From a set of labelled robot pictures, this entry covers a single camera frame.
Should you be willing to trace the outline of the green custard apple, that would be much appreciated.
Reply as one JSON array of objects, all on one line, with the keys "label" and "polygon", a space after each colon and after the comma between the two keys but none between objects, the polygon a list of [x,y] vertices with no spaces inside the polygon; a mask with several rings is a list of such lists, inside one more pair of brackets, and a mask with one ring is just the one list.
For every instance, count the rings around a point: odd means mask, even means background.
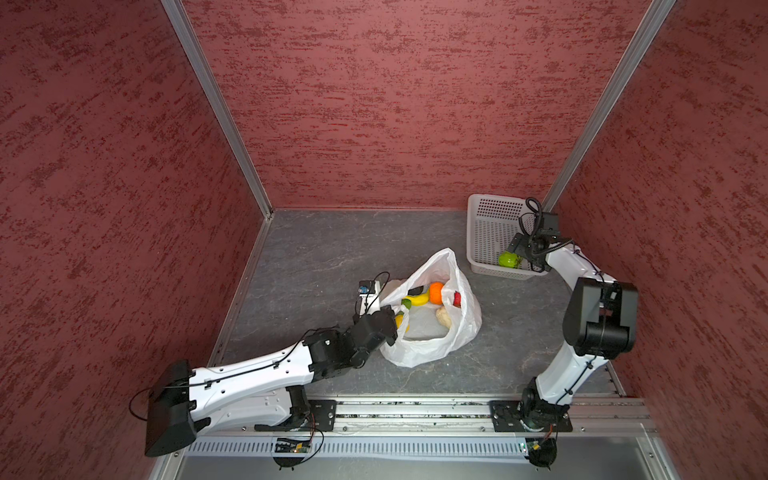
[{"label": "green custard apple", "polygon": [[502,252],[497,259],[499,266],[510,269],[517,269],[521,263],[521,257],[509,251]]}]

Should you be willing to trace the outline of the white plastic bag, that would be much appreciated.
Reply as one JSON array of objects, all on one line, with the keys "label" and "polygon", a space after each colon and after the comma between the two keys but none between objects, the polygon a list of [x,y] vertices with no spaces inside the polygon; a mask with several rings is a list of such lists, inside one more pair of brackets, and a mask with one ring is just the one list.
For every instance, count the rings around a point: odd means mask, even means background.
[{"label": "white plastic bag", "polygon": [[[428,303],[407,310],[401,300],[408,290],[423,286],[428,293],[433,282],[444,284],[443,304]],[[462,296],[462,306],[453,306],[454,293]],[[384,288],[380,302],[395,311],[405,313],[403,325],[398,328],[398,338],[393,346],[383,345],[380,351],[390,363],[403,368],[413,368],[446,357],[471,342],[482,326],[479,301],[472,292],[470,283],[460,270],[455,252],[445,248],[433,254],[410,277],[395,280]],[[435,311],[445,307],[452,319],[450,330],[440,325]]]}]

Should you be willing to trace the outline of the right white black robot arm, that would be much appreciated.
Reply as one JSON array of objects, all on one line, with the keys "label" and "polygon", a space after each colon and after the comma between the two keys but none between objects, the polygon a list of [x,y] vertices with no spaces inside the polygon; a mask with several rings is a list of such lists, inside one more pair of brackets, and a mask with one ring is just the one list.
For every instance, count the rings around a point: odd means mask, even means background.
[{"label": "right white black robot arm", "polygon": [[558,216],[538,209],[530,198],[531,227],[519,219],[520,232],[507,251],[535,271],[555,271],[571,289],[562,321],[563,344],[543,373],[524,389],[519,418],[528,431],[555,427],[568,413],[575,393],[597,369],[636,341],[637,288],[605,273],[571,239],[561,236]]}]

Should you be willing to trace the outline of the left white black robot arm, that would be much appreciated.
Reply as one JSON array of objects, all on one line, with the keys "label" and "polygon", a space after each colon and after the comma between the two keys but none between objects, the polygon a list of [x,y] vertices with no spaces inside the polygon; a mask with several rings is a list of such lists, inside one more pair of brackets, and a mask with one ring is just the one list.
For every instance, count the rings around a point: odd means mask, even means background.
[{"label": "left white black robot arm", "polygon": [[397,340],[389,306],[354,318],[352,326],[310,329],[290,347],[214,368],[171,363],[145,389],[146,456],[174,453],[203,431],[233,424],[272,430],[300,427],[310,414],[305,387],[362,368],[381,345]]}]

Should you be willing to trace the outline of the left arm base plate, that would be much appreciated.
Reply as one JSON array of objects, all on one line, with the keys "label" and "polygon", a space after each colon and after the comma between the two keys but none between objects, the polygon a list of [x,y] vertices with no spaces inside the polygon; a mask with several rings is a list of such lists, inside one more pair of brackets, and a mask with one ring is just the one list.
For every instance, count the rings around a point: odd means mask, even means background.
[{"label": "left arm base plate", "polygon": [[332,431],[335,424],[338,402],[334,400],[310,399],[300,401],[289,409],[288,418],[275,426],[255,424],[256,432],[311,432],[314,429],[323,432]]}]

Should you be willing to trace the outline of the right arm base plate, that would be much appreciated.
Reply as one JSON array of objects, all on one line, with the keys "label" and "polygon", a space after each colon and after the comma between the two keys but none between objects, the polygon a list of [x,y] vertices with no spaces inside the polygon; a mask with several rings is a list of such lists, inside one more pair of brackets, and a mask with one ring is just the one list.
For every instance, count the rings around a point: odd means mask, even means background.
[{"label": "right arm base plate", "polygon": [[540,400],[489,402],[490,418],[497,433],[570,433],[573,426],[569,405],[554,405]]}]

